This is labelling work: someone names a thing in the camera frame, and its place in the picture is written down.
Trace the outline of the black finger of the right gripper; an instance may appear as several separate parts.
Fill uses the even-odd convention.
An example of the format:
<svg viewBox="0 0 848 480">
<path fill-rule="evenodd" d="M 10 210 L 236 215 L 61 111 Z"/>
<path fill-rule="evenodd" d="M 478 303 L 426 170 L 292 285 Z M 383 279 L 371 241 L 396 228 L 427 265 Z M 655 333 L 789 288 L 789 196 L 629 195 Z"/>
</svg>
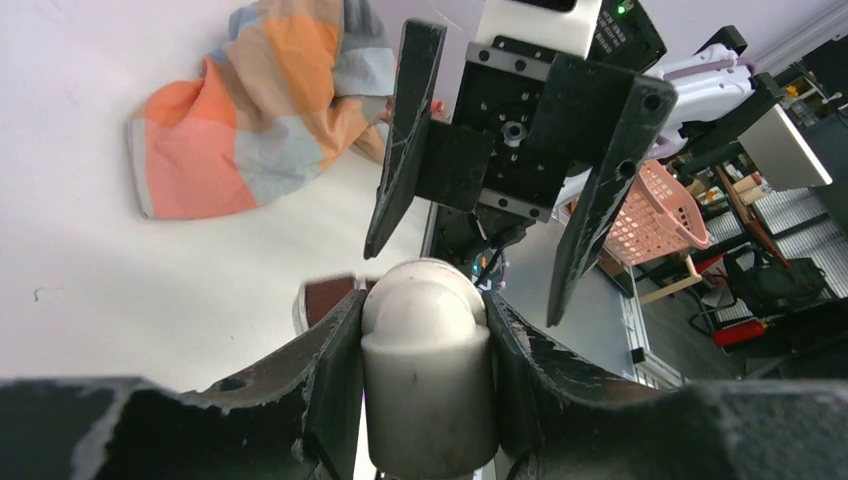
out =
<svg viewBox="0 0 848 480">
<path fill-rule="evenodd" d="M 643 158 L 674 109 L 671 84 L 648 76 L 619 79 L 576 109 L 571 129 L 589 176 L 554 256 L 546 325 L 559 325 L 577 283 L 597 258 Z"/>
<path fill-rule="evenodd" d="M 391 126 L 363 257 L 377 257 L 416 196 L 431 104 L 447 28 L 420 19 L 403 25 Z"/>
</svg>

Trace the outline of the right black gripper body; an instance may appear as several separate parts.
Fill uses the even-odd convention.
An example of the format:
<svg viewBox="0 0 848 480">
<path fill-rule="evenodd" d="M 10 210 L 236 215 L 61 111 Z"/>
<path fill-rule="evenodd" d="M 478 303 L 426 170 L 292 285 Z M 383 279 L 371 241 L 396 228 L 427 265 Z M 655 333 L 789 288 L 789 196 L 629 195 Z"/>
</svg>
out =
<svg viewBox="0 0 848 480">
<path fill-rule="evenodd" d="M 429 128 L 417 196 L 547 221 L 565 180 L 603 160 L 638 77 L 506 37 L 469 44 L 453 120 Z"/>
</svg>

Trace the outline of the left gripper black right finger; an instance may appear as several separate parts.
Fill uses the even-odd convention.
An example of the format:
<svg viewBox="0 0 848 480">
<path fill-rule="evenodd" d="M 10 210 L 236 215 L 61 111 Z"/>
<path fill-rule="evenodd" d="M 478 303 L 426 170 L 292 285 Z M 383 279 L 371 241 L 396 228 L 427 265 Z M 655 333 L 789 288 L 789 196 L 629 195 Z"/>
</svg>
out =
<svg viewBox="0 0 848 480">
<path fill-rule="evenodd" d="M 483 296 L 500 479 L 843 479 L 847 385 L 750 380 L 653 389 L 594 365 Z"/>
</svg>

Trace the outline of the brown water faucet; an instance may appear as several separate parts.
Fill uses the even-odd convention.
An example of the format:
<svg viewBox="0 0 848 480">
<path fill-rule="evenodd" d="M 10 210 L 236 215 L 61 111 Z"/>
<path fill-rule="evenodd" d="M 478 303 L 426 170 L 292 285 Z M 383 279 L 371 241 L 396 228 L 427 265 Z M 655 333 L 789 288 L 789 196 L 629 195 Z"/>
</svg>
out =
<svg viewBox="0 0 848 480">
<path fill-rule="evenodd" d="M 352 272 L 306 281 L 299 287 L 292 307 L 296 334 L 301 335 L 318 324 L 350 291 L 370 291 L 377 281 Z"/>
</svg>

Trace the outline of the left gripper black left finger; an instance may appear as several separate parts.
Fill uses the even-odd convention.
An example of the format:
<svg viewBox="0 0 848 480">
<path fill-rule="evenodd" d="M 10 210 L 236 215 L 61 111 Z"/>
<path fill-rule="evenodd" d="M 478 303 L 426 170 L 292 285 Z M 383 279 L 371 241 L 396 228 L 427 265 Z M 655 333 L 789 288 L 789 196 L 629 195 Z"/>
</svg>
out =
<svg viewBox="0 0 848 480">
<path fill-rule="evenodd" d="M 349 479 L 362 407 L 349 292 L 315 327 L 203 392 L 142 378 L 1 384 L 5 479 Z"/>
</svg>

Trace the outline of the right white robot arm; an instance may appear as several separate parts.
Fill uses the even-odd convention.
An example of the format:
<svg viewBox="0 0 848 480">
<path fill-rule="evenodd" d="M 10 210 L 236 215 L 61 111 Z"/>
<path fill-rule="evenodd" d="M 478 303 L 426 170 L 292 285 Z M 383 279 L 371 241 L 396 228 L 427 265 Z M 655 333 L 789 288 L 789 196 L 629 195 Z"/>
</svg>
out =
<svg viewBox="0 0 848 480">
<path fill-rule="evenodd" d="M 641 167 L 734 139 L 779 97 L 731 25 L 662 66 L 665 45 L 636 1 L 487 1 L 444 122 L 430 107 L 447 32 L 427 20 L 404 23 L 364 255 L 382 251 L 418 197 L 436 206 L 428 252 L 468 268 L 549 220 L 566 180 L 584 175 L 553 260 L 552 326 L 613 245 Z"/>
</svg>

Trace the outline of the white plastic fitting block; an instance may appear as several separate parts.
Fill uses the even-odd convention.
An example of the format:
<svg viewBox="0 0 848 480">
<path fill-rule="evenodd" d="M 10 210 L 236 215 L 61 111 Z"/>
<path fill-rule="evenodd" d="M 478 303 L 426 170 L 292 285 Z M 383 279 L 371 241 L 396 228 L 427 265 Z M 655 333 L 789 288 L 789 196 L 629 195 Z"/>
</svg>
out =
<svg viewBox="0 0 848 480">
<path fill-rule="evenodd" d="M 396 479 L 470 479 L 498 450 L 481 294 L 422 258 L 387 271 L 362 308 L 369 456 Z"/>
</svg>

